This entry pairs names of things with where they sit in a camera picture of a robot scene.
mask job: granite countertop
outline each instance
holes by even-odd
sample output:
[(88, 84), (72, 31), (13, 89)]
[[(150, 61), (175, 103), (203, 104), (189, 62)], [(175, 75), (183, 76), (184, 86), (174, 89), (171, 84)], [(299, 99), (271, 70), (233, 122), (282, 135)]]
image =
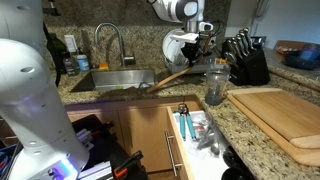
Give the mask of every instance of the granite countertop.
[[(282, 67), (281, 57), (273, 51), (265, 51), (265, 55), (271, 72), (271, 81), (261, 87), (282, 88), (320, 106), (318, 81), (303, 74), (308, 72), (294, 73), (294, 69)], [(158, 81), (170, 75), (165, 66), (152, 68), (157, 73)], [(195, 95), (257, 179), (318, 179), (320, 177), (319, 167), (307, 167), (296, 163), (229, 100), (225, 99), (218, 106), (207, 105), (204, 102), (204, 75), (181, 76), (151, 94), (147, 94), (145, 89), (135, 88), (109, 92), (70, 93), (85, 75), (86, 73), (80, 73), (75, 77), (62, 76), (59, 93), (65, 105)], [(246, 87), (250, 86), (234, 86), (231, 83), (227, 85), (227, 89)]]

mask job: knife block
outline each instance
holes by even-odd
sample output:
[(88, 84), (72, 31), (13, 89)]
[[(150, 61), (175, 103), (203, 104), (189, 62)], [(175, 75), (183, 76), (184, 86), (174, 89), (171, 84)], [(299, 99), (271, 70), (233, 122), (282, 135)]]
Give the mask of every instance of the knife block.
[(231, 65), (229, 80), (236, 86), (259, 86), (270, 81), (266, 58), (261, 49), (251, 52), (242, 60), (238, 57), (237, 65)]

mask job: stainless steel sink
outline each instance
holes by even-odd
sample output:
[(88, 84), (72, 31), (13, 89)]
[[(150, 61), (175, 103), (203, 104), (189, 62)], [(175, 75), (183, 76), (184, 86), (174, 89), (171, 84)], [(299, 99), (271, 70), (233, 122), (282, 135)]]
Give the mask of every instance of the stainless steel sink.
[(156, 83), (154, 70), (93, 71), (88, 73), (71, 92), (139, 88), (142, 82), (154, 85)]

